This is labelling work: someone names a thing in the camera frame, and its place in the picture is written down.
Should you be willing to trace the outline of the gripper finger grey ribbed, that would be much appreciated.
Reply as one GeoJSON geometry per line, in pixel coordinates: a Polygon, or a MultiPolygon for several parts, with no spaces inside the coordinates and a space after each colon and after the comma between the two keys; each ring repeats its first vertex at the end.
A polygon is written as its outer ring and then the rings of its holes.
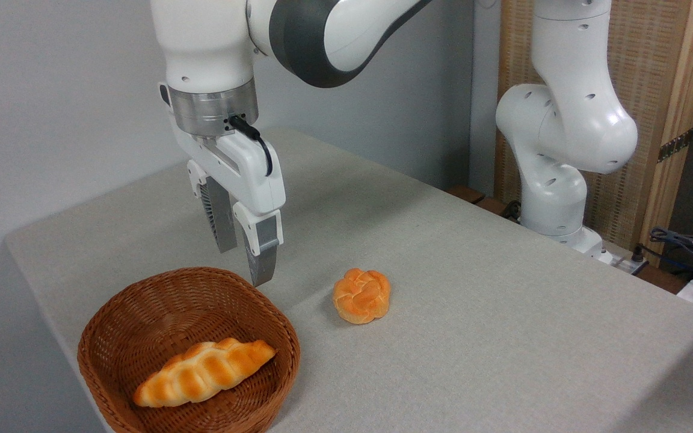
{"type": "Polygon", "coordinates": [[[281,213],[277,209],[258,216],[239,201],[234,203],[233,213],[243,230],[252,283],[259,287],[273,278],[277,247],[284,242],[281,213]]]}
{"type": "Polygon", "coordinates": [[[210,230],[221,253],[237,247],[229,192],[194,160],[187,163],[193,194],[200,199],[210,230]]]}

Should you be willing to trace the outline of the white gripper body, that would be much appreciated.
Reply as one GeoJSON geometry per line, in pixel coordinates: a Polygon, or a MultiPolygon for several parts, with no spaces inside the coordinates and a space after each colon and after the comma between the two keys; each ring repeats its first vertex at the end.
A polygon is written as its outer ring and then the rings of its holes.
{"type": "Polygon", "coordinates": [[[266,152],[262,145],[242,132],[230,131],[222,137],[200,137],[182,131],[176,125],[174,98],[165,83],[161,93],[170,103],[170,123],[178,146],[207,176],[212,176],[237,201],[256,216],[272,213],[286,202],[280,160],[271,143],[266,147],[272,159],[269,176],[266,152]]]}

